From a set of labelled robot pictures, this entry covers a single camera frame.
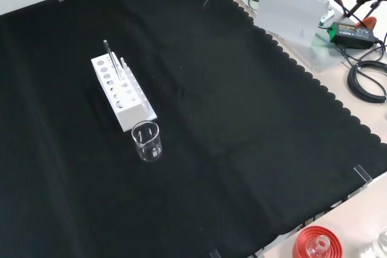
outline red lid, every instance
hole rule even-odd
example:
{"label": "red lid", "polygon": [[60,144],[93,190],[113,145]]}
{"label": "red lid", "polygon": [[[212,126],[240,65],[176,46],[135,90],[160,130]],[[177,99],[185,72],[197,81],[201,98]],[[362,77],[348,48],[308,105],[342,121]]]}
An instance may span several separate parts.
{"label": "red lid", "polygon": [[329,258],[342,258],[343,247],[341,246],[339,239],[330,230],[320,226],[307,227],[299,233],[293,247],[293,258],[309,258],[307,254],[307,243],[320,235],[328,237],[331,241]]}

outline white paper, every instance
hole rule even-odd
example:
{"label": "white paper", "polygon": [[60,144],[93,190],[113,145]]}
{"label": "white paper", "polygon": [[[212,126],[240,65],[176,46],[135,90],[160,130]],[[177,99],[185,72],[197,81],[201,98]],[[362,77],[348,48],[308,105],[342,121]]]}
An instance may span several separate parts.
{"label": "white paper", "polygon": [[259,0],[254,24],[309,47],[328,9],[320,0]]}

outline white table surface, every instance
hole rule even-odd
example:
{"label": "white table surface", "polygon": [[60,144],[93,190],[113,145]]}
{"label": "white table surface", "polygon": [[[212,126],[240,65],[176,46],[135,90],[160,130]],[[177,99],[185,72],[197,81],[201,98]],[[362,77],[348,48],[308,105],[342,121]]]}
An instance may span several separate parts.
{"label": "white table surface", "polygon": [[[343,258],[362,258],[373,239],[387,227],[387,177],[339,205],[311,225],[331,230],[341,241]],[[300,232],[264,253],[265,258],[291,258]]]}
{"label": "white table surface", "polygon": [[[244,7],[247,12],[251,12],[241,1],[235,1],[238,2],[240,6]],[[382,25],[383,21],[387,22],[386,19],[378,18],[378,25]],[[303,63],[300,58],[297,58],[285,46],[285,43],[283,43],[282,40],[277,39],[277,41],[279,42],[279,45],[284,48],[284,51],[290,55],[290,57],[297,60],[298,64],[302,65],[306,71],[312,73],[313,77],[318,79],[321,82],[321,85],[326,86],[329,92],[335,94],[336,98],[343,103],[343,107],[348,108],[352,115],[359,118],[362,124],[368,126],[373,134],[378,135],[383,143],[387,143],[387,105],[365,103],[357,99],[349,92],[346,86],[349,65],[346,64],[344,59],[343,64],[329,69],[328,71],[313,73],[310,71],[307,64]],[[384,57],[382,61],[387,63],[387,56]],[[375,78],[385,88],[387,88],[387,78],[384,74],[371,71],[369,76]],[[370,92],[382,95],[382,92],[375,84],[371,83],[362,76],[359,77],[359,82]]]}

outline clear plastic clip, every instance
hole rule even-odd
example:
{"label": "clear plastic clip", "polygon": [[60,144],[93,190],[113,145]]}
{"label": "clear plastic clip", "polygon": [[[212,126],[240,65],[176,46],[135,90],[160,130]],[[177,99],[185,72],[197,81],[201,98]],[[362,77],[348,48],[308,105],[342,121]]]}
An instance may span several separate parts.
{"label": "clear plastic clip", "polygon": [[222,258],[217,249],[210,252],[211,258]]}
{"label": "clear plastic clip", "polygon": [[372,181],[372,177],[363,169],[363,167],[358,164],[353,168],[362,179],[364,179],[366,184],[369,184]]}

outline power adapter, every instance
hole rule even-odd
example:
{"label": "power adapter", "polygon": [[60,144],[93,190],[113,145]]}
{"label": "power adapter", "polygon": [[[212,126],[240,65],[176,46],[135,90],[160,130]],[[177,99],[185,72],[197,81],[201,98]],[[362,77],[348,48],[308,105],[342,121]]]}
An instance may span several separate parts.
{"label": "power adapter", "polygon": [[328,29],[330,42],[343,45],[346,48],[368,49],[377,43],[372,30],[366,27],[357,27],[351,24],[333,22]]}

